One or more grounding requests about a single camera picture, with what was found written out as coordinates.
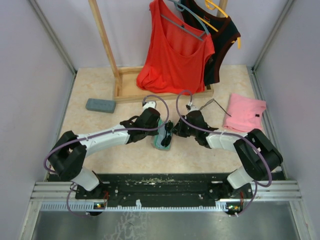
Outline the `black frame eyeglasses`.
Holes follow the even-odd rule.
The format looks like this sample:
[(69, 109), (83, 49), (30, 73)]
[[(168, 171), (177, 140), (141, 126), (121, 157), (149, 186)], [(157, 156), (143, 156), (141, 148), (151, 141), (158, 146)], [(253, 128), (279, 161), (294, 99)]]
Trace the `black frame eyeglasses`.
[(164, 129), (165, 129), (165, 136), (161, 141), (161, 146), (162, 147), (168, 147), (171, 144), (172, 141), (172, 130), (174, 128), (174, 123), (169, 120), (165, 125), (164, 125)]

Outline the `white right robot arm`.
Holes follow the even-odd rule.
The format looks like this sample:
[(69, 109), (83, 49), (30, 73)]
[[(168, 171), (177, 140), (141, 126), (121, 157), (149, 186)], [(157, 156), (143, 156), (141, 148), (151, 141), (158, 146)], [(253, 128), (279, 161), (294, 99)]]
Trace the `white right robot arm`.
[(179, 114), (179, 117), (175, 126), (176, 135), (185, 138), (193, 136), (200, 146), (208, 149), (237, 153), (242, 166), (230, 173), (223, 185), (227, 197), (235, 198), (241, 187), (250, 182), (262, 187), (271, 185), (271, 172), (282, 164), (283, 157), (260, 129), (255, 128), (244, 134), (219, 132), (208, 126), (199, 110), (191, 110), (187, 115)]

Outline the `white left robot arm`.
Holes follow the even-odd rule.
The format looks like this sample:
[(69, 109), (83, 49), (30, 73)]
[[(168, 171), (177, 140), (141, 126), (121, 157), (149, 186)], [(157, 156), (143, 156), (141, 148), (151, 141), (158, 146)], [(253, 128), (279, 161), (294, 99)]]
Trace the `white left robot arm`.
[(97, 199), (103, 195), (104, 186), (93, 171), (83, 167), (85, 158), (114, 146), (136, 143), (147, 136), (157, 135), (159, 120), (160, 113), (149, 107), (141, 115), (121, 121), (109, 129), (79, 135), (67, 131), (51, 150), (48, 161), (60, 180), (78, 184)]

